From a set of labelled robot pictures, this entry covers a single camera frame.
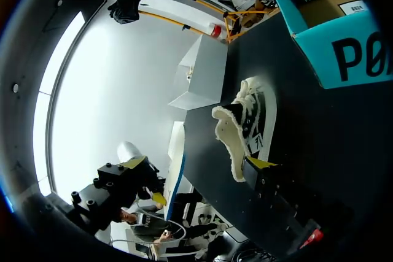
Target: blue stripe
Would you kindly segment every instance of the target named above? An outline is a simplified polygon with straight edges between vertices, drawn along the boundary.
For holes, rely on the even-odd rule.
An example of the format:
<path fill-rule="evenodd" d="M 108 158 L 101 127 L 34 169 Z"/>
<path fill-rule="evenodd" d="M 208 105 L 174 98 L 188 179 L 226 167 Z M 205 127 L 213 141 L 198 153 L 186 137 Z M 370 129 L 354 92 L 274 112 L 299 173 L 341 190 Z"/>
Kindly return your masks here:
<path fill-rule="evenodd" d="M 182 159 L 182 165 L 181 165 L 181 168 L 180 168 L 179 178 L 177 178 L 176 185 L 174 186 L 174 190 L 173 190 L 173 193 L 172 193 L 172 198 L 171 198 L 171 201 L 169 202 L 168 213 L 166 214 L 166 219 L 167 220 L 171 219 L 171 217 L 172 217 L 173 202 L 174 202 L 174 199 L 176 197 L 177 191 L 179 189 L 180 181 L 181 181 L 182 176 L 183 176 L 184 163 L 185 163 L 185 155 L 183 154 L 183 159 Z"/>

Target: shirt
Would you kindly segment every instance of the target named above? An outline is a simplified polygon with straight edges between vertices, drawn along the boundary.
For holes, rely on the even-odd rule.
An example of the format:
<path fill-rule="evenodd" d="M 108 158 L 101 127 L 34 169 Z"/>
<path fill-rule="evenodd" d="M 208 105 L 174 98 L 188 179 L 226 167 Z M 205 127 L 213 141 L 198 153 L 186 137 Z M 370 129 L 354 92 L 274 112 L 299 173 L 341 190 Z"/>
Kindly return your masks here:
<path fill-rule="evenodd" d="M 155 206 L 141 207 L 141 209 L 153 216 L 164 218 L 163 214 L 156 213 L 157 207 Z M 142 241 L 153 242 L 161 236 L 164 230 L 170 229 L 170 222 L 148 216 L 141 209 L 138 208 L 136 213 L 142 214 L 144 225 L 131 226 L 131 229 L 133 230 L 135 236 L 140 238 Z"/>

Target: black bag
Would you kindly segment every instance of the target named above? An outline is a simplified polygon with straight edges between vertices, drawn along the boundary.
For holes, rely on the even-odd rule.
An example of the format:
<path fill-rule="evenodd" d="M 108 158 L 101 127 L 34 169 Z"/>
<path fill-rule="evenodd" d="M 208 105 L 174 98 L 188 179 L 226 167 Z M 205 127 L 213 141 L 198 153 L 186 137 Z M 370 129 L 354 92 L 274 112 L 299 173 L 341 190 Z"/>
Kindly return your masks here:
<path fill-rule="evenodd" d="M 109 15 L 119 24 L 128 24 L 139 20 L 138 5 L 141 0 L 117 0 L 108 7 Z"/>

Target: teal cardboard box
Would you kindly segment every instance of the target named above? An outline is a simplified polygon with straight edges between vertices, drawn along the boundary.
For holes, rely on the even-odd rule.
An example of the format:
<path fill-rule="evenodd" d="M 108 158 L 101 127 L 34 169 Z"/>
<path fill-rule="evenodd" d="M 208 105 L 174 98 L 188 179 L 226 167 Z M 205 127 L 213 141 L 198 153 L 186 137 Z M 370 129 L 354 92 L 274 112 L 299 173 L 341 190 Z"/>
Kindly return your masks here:
<path fill-rule="evenodd" d="M 360 1 L 340 5 L 343 16 L 309 28 L 299 3 L 277 0 L 289 32 L 309 59 L 324 88 L 393 79 L 393 63 L 367 6 Z"/>

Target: screw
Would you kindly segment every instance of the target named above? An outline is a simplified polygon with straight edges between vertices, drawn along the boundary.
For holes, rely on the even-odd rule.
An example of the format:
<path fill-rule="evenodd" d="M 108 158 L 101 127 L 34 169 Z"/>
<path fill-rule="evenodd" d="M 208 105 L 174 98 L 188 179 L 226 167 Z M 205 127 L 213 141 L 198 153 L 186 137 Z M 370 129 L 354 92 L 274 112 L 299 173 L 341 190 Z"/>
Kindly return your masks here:
<path fill-rule="evenodd" d="M 12 91 L 14 92 L 14 93 L 18 93 L 18 91 L 19 91 L 19 85 L 18 84 L 14 84 L 14 85 L 12 85 Z"/>
<path fill-rule="evenodd" d="M 81 201 L 79 193 L 77 191 L 73 191 L 71 193 L 71 197 L 72 197 L 72 201 L 75 202 L 75 203 L 78 203 L 78 202 Z"/>

